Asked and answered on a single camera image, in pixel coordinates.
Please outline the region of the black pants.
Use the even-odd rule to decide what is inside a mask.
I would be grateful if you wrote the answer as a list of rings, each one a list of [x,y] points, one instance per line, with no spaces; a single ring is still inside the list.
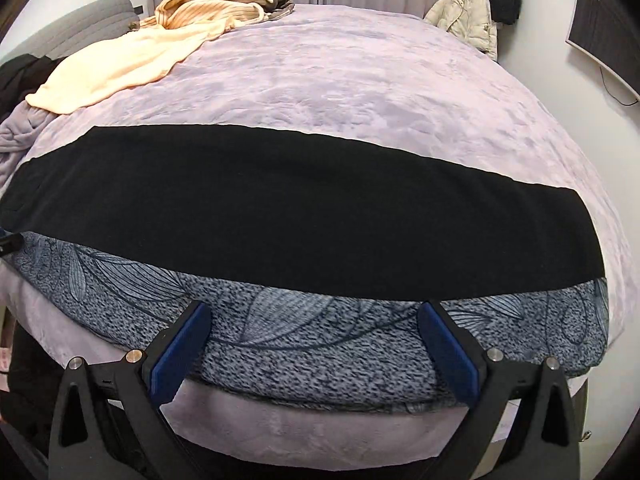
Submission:
[[[605,274],[569,188],[242,126],[94,127],[17,170],[1,224],[166,270],[367,299],[545,292]]]

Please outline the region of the black clothing on left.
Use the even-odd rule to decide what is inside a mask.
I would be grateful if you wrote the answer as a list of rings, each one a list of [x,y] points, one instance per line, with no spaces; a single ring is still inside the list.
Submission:
[[[0,68],[0,119],[5,120],[29,93],[44,84],[63,58],[21,54]]]

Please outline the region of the peach fleece blanket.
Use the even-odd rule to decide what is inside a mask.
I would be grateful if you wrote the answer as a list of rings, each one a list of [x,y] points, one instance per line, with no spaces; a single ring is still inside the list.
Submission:
[[[26,96],[32,107],[68,115],[113,94],[164,78],[204,42],[226,32],[228,21],[177,29],[142,28],[90,44],[63,60],[38,90]]]

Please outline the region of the lavender plush bed blanket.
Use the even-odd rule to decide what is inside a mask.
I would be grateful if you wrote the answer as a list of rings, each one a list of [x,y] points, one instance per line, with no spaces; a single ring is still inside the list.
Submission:
[[[222,125],[396,148],[585,204],[605,274],[545,292],[439,300],[486,348],[555,356],[573,386],[637,307],[622,222],[596,168],[500,65],[410,15],[300,6],[204,42],[162,79],[58,115],[27,102],[1,127],[1,200],[17,170],[94,127]],[[463,416],[416,327],[423,301],[299,292],[166,270],[35,232],[1,265],[1,300],[58,364],[143,347],[193,300],[212,328],[166,415],[250,462],[351,470],[438,453]]]

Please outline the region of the grey headboard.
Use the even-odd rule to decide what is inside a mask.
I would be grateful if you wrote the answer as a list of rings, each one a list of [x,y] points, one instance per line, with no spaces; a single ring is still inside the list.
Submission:
[[[67,13],[2,55],[1,62],[23,54],[35,58],[65,58],[89,44],[114,39],[139,24],[130,0],[98,0]]]

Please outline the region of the tan striped garment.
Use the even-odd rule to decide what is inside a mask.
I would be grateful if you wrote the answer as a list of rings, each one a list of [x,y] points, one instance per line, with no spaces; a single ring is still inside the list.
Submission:
[[[140,29],[177,29],[195,24],[245,26],[277,21],[295,10],[293,0],[162,0]]]

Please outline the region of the cream puffer jacket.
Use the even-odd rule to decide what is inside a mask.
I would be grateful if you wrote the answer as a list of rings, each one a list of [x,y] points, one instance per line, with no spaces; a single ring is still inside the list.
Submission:
[[[498,24],[489,0],[437,0],[423,19],[498,61]]]

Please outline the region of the curved wall monitor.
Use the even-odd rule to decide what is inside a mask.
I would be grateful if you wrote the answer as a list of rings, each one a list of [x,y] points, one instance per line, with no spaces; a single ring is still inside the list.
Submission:
[[[639,48],[600,0],[575,0],[566,42],[593,58],[639,99]]]

